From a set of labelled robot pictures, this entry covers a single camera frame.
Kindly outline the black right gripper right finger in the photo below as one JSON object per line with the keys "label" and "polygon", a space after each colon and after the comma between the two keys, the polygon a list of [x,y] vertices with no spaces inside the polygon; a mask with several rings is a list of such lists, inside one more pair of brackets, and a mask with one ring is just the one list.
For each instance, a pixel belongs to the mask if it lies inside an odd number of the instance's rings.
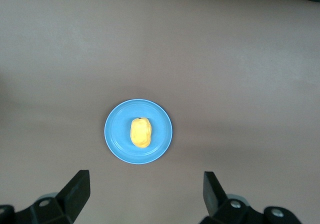
{"label": "black right gripper right finger", "polygon": [[212,171],[203,174],[203,199],[208,212],[202,224],[300,224],[286,208],[268,206],[262,213],[239,197],[228,197]]}

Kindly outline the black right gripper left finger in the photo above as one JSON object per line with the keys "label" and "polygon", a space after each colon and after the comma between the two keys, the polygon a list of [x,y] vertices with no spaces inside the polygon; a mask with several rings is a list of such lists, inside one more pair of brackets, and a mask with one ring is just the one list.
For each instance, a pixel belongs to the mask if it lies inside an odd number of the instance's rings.
{"label": "black right gripper left finger", "polygon": [[43,197],[24,210],[0,206],[2,224],[73,224],[90,197],[90,172],[80,170],[54,197]]}

